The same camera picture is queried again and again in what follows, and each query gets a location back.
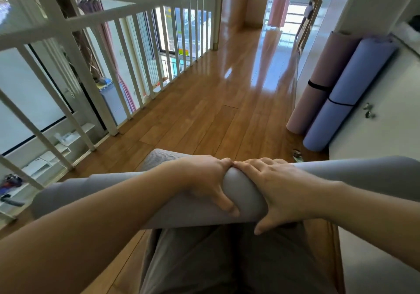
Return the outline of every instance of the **black strap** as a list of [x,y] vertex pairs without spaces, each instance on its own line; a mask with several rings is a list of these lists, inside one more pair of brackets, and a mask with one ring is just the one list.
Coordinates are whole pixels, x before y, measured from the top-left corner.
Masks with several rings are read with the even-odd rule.
[[331,91],[333,90],[332,87],[318,85],[318,84],[312,83],[310,80],[308,81],[308,85],[311,86],[314,89],[318,89],[320,91],[325,91],[327,93],[331,93]]
[[338,102],[336,102],[336,101],[331,100],[331,98],[328,98],[328,100],[329,100],[330,102],[332,102],[333,104],[337,104],[337,105],[341,105],[341,106],[350,106],[350,107],[354,107],[354,105],[351,105],[351,104],[338,103]]

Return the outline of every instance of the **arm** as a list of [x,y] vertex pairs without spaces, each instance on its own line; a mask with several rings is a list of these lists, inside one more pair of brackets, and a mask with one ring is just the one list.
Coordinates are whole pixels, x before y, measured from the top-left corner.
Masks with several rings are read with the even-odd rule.
[[420,203],[328,181],[282,159],[235,162],[268,204],[260,234],[286,222],[324,218],[420,271]]
[[166,162],[30,223],[0,241],[1,292],[79,294],[186,188],[239,215],[220,186],[230,166],[210,156]]

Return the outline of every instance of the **door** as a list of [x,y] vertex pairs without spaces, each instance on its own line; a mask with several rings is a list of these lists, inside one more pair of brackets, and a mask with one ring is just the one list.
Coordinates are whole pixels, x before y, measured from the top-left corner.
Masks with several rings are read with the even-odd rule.
[[[390,155],[420,160],[420,59],[405,47],[330,143],[330,159]],[[375,117],[366,118],[366,103]]]

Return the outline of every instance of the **hand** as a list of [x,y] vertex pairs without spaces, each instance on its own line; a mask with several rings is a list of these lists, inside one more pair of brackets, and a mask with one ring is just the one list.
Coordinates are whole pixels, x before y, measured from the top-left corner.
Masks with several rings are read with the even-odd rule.
[[255,227],[257,235],[287,222],[316,217],[320,192],[333,183],[283,159],[235,161],[234,167],[255,183],[267,202],[268,213]]
[[239,209],[223,193],[222,181],[226,171],[232,166],[230,158],[222,160],[210,155],[184,157],[176,160],[181,171],[186,171],[191,192],[198,197],[209,197],[222,210],[238,217]]

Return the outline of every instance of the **pink yoga mat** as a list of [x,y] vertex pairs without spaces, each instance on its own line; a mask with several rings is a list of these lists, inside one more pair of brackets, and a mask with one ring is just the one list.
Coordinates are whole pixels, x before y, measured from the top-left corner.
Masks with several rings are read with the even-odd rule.
[[305,134],[359,45],[361,38],[331,32],[308,85],[290,116],[289,131]]

